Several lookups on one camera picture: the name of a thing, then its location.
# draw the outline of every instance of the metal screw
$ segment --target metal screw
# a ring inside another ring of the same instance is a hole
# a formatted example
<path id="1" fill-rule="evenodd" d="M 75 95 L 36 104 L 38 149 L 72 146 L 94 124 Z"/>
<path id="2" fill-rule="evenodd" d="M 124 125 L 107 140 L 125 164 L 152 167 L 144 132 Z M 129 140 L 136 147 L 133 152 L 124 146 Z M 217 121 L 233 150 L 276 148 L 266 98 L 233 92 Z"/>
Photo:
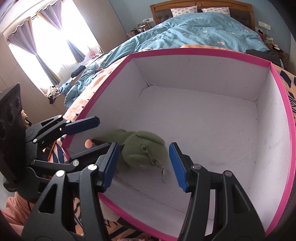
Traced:
<path id="1" fill-rule="evenodd" d="M 96 164 L 90 164 L 87 168 L 90 170 L 95 170 L 98 166 Z"/>
<path id="2" fill-rule="evenodd" d="M 195 170 L 200 170 L 202 166 L 200 164 L 193 164 L 192 168 Z"/>
<path id="3" fill-rule="evenodd" d="M 225 171 L 225 176 L 231 177 L 232 176 L 232 172 L 231 171 Z"/>
<path id="4" fill-rule="evenodd" d="M 56 175 L 58 177 L 62 177 L 64 174 L 65 174 L 65 171 L 64 170 L 59 170 L 59 171 L 56 172 Z"/>
<path id="5" fill-rule="evenodd" d="M 79 161 L 77 159 L 75 159 L 73 162 L 72 162 L 73 166 L 78 166 L 79 165 Z"/>

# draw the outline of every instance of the wooden headboard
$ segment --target wooden headboard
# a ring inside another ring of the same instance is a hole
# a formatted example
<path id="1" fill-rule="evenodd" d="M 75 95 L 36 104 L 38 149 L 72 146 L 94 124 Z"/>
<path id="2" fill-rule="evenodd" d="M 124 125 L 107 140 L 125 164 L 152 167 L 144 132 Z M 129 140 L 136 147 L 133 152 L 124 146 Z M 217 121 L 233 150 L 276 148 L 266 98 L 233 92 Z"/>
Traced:
<path id="1" fill-rule="evenodd" d="M 197 6 L 198 12 L 202 12 L 202 8 L 210 7 L 229 7 L 230 15 L 247 26 L 248 28 L 255 30 L 255 22 L 252 5 L 249 3 L 234 1 L 234 0 L 173 0 L 154 4 L 150 6 L 154 21 L 159 24 L 169 18 L 172 18 L 171 8 L 182 8 Z"/>

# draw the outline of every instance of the blue duvet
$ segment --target blue duvet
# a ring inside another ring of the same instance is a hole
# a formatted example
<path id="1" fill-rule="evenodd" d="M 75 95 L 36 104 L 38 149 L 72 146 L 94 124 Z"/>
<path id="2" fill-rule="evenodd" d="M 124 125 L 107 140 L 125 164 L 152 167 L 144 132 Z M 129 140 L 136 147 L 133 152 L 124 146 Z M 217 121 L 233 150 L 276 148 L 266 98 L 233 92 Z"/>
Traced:
<path id="1" fill-rule="evenodd" d="M 104 69 L 133 52 L 179 48 L 185 44 L 223 47 L 243 53 L 247 49 L 268 50 L 256 32 L 226 14 L 189 13 L 173 17 L 132 37 L 88 66 L 68 92 L 65 99 L 66 108 L 68 109 L 90 84 L 98 69 Z"/>

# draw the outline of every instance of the pillow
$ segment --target pillow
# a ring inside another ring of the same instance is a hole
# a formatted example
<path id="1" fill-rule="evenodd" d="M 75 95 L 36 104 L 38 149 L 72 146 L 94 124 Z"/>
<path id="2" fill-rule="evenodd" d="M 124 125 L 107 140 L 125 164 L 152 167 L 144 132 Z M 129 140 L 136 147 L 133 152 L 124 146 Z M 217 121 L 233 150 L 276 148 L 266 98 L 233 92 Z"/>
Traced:
<path id="1" fill-rule="evenodd" d="M 171 8 L 170 10 L 172 11 L 173 17 L 179 16 L 182 14 L 198 12 L 197 6 L 183 7 L 183 8 Z"/>
<path id="2" fill-rule="evenodd" d="M 229 8 L 228 7 L 210 7 L 210 8 L 203 8 L 203 12 L 220 12 L 230 16 Z"/>

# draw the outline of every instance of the blue gripper pad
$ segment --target blue gripper pad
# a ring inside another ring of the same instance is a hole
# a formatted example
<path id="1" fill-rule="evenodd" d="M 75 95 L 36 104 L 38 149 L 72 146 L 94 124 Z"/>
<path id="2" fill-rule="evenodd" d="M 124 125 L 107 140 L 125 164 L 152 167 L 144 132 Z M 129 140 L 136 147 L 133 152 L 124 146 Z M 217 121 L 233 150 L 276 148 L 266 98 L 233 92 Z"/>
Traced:
<path id="1" fill-rule="evenodd" d="M 170 147 L 169 147 L 170 161 L 172 162 L 174 172 L 180 188 L 182 188 L 183 191 L 186 192 L 188 190 L 188 183 L 186 180 L 186 170 L 182 164 L 181 158 L 176 148 L 179 149 L 178 145 L 174 146 L 174 143 L 170 144 Z"/>
<path id="2" fill-rule="evenodd" d="M 172 162 L 174 172 L 179 186 L 184 192 L 192 192 L 195 189 L 197 178 L 191 171 L 193 165 L 189 156 L 184 155 L 176 142 L 169 147 L 170 161 Z"/>
<path id="3" fill-rule="evenodd" d="M 118 162 L 119 154 L 119 144 L 113 142 L 104 157 L 104 161 L 99 167 L 99 171 L 103 172 L 104 175 L 102 184 L 102 188 L 104 191 L 106 191 L 107 188 L 111 185 L 111 181 L 113 179 L 113 175 L 115 173 L 116 165 Z"/>
<path id="4" fill-rule="evenodd" d="M 100 119 L 96 116 L 77 120 L 67 124 L 63 129 L 63 134 L 75 135 L 77 133 L 96 128 L 100 124 Z"/>

